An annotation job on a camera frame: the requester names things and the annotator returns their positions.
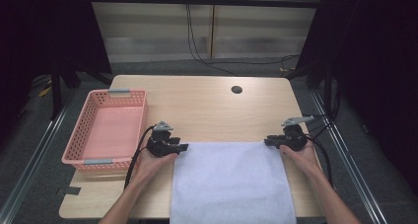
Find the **human hand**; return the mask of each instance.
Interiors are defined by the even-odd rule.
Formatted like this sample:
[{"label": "human hand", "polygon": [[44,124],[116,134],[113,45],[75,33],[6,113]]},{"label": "human hand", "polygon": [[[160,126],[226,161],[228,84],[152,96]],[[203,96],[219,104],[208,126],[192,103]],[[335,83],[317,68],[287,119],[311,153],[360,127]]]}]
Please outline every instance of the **human hand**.
[{"label": "human hand", "polygon": [[310,140],[308,140],[305,147],[298,152],[293,151],[286,145],[280,145],[279,148],[283,153],[291,157],[296,163],[296,166],[308,177],[321,171],[319,164],[317,163],[314,144]]},{"label": "human hand", "polygon": [[148,149],[142,149],[138,158],[138,169],[133,180],[145,180],[148,182],[152,179],[164,165],[174,161],[178,155],[176,153],[169,154],[165,157],[154,157]]}]

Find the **black tape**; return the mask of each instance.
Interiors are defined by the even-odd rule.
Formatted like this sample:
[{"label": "black tape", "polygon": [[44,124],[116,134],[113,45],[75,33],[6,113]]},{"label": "black tape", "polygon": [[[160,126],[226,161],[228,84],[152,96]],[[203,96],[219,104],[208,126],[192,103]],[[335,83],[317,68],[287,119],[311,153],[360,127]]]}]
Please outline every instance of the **black tape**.
[{"label": "black tape", "polygon": [[81,190],[80,187],[61,187],[56,191],[55,195],[58,195],[58,196],[65,196],[65,194],[78,195],[80,193],[80,190]]}]

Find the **black backdrop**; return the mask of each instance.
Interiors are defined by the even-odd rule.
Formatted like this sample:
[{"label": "black backdrop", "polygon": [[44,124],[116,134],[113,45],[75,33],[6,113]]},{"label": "black backdrop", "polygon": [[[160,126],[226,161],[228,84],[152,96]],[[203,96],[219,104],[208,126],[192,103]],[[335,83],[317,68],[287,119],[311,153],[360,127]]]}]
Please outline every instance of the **black backdrop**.
[{"label": "black backdrop", "polygon": [[0,0],[0,135],[4,138],[27,101],[31,81],[81,68],[111,73],[91,3]]},{"label": "black backdrop", "polygon": [[[383,152],[418,193],[418,1],[323,0],[298,68],[324,59]],[[314,87],[324,64],[309,74]]]}]

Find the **black hole on table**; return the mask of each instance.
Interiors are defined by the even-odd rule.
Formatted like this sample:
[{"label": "black hole on table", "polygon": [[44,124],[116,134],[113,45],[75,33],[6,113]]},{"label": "black hole on table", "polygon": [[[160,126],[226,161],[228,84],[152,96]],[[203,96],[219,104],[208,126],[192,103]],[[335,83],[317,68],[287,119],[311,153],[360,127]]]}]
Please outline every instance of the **black hole on table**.
[{"label": "black hole on table", "polygon": [[233,93],[235,94],[240,94],[243,92],[243,88],[240,86],[234,86],[231,88],[231,91],[233,91]]}]

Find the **pink plastic basket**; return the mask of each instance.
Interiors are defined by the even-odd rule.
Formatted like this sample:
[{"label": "pink plastic basket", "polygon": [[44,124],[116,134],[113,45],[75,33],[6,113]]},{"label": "pink plastic basket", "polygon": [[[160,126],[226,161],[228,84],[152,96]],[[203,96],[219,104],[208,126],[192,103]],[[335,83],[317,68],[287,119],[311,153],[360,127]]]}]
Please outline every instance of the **pink plastic basket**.
[{"label": "pink plastic basket", "polygon": [[126,170],[144,131],[144,90],[94,90],[62,156],[80,171]]}]

